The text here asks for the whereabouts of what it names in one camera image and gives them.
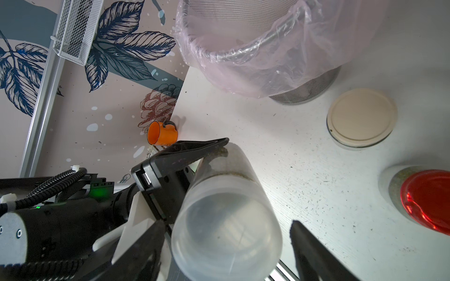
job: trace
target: mug handle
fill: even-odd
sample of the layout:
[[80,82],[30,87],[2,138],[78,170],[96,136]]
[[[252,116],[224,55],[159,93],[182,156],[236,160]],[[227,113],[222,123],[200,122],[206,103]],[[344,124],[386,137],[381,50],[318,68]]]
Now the mug handle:
[[175,127],[175,131],[176,131],[176,125],[174,122],[170,121],[170,120],[166,120],[164,121],[164,123],[162,124],[162,127],[165,128],[167,125],[173,125]]

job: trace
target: red lid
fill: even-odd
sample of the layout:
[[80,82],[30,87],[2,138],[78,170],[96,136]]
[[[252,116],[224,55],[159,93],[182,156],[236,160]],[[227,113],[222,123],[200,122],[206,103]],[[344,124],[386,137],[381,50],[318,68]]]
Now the red lid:
[[450,235],[450,172],[426,170],[402,184],[403,207],[419,224]]

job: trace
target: beige lid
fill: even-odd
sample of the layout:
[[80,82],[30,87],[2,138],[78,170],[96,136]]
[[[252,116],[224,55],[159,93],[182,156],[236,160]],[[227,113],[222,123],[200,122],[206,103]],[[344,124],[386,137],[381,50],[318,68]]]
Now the beige lid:
[[397,107],[383,92],[353,89],[331,105],[327,116],[330,134],[351,147],[366,147],[382,141],[394,129]]

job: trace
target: white mesh basket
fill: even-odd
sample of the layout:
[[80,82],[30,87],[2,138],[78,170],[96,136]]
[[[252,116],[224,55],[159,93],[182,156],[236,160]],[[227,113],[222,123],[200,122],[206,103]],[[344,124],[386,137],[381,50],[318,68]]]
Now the white mesh basket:
[[103,0],[64,0],[53,48],[58,56],[86,65]]

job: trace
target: orange mug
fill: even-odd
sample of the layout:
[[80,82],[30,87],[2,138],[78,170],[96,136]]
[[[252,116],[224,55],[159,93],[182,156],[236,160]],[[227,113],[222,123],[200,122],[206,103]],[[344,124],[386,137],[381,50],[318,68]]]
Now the orange mug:
[[174,144],[177,138],[178,131],[172,121],[153,121],[148,128],[147,140],[152,145],[169,146]]

